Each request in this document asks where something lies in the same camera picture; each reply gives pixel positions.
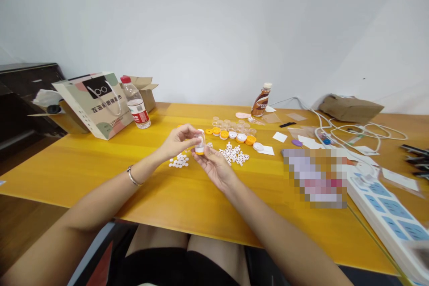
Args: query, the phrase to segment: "white cap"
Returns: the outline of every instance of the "white cap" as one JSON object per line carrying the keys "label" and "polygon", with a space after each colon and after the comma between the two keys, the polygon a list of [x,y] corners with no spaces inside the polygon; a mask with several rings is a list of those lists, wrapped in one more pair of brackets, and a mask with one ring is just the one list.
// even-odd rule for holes
{"label": "white cap", "polygon": [[264,149],[264,146],[263,146],[261,143],[256,142],[256,143],[254,143],[254,144],[253,144],[253,148],[254,148],[256,151],[262,151],[262,150]]}
{"label": "white cap", "polygon": [[247,139],[246,134],[240,133],[237,135],[237,140],[239,140],[240,142],[244,142],[246,139]]}

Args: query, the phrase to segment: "leg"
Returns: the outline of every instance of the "leg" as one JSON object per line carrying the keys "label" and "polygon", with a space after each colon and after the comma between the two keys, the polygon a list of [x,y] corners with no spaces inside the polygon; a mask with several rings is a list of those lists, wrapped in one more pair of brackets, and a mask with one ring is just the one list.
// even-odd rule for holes
{"label": "leg", "polygon": [[243,245],[192,235],[188,251],[199,252],[211,259],[240,285],[250,285]]}
{"label": "leg", "polygon": [[175,247],[186,249],[187,246],[188,235],[184,232],[140,224],[128,247],[126,256],[138,250],[149,248]]}

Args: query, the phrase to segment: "brown drink bottle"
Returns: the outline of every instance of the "brown drink bottle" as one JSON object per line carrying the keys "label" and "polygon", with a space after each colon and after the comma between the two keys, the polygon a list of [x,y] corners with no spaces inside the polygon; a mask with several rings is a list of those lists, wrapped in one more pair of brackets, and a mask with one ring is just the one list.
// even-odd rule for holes
{"label": "brown drink bottle", "polygon": [[260,117],[265,112],[268,105],[268,94],[271,91],[271,83],[264,83],[264,87],[261,90],[258,98],[252,107],[252,116]]}

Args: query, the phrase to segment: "hand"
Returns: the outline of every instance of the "hand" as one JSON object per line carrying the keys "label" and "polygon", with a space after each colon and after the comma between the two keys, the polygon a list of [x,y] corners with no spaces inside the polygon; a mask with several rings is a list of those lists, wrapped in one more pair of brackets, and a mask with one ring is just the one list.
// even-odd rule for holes
{"label": "hand", "polygon": [[167,161],[187,148],[199,144],[202,138],[195,137],[196,134],[201,134],[201,131],[196,130],[190,124],[182,125],[171,131],[170,135],[157,150],[157,153],[159,153],[163,162]]}
{"label": "hand", "polygon": [[194,149],[192,149],[192,156],[223,193],[238,180],[234,170],[219,151],[206,145],[204,156],[196,154]]}

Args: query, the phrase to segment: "paper bag handle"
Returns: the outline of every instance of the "paper bag handle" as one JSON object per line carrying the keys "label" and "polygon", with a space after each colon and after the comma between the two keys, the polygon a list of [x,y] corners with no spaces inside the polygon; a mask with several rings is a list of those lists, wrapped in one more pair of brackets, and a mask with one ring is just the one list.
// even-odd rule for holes
{"label": "paper bag handle", "polygon": [[92,88],[90,88],[88,86],[86,88],[89,89],[95,96],[97,96],[104,103],[104,105],[106,106],[106,108],[109,110],[109,112],[111,114],[113,114],[114,116],[119,116],[119,115],[121,115],[121,112],[122,112],[121,101],[119,100],[119,97],[118,97],[117,93],[115,92],[115,90],[113,89],[113,87],[110,86],[109,82],[106,81],[106,80],[105,80],[105,82],[109,85],[109,87],[112,90],[113,94],[118,99],[118,103],[119,103],[119,112],[118,112],[118,114],[112,112],[112,110],[110,109],[109,105],[107,105],[106,102],[100,97],[100,95],[98,95]]}

